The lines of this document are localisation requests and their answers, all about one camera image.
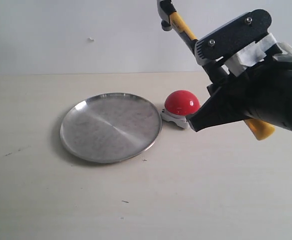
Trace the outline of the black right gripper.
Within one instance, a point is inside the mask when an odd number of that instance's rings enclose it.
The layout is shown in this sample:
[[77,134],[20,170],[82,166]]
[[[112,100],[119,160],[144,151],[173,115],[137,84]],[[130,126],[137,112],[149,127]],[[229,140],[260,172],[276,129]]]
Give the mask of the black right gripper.
[[210,97],[187,116],[195,132],[250,118],[292,125],[292,62],[266,59],[239,76],[226,73],[216,61],[206,66]]

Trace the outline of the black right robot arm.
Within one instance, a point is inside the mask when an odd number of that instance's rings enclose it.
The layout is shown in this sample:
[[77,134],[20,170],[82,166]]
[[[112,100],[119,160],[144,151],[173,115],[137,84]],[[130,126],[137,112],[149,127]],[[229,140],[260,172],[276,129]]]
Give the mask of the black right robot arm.
[[222,73],[207,89],[210,98],[186,117],[194,131],[260,120],[292,132],[292,62],[259,63],[238,77]]

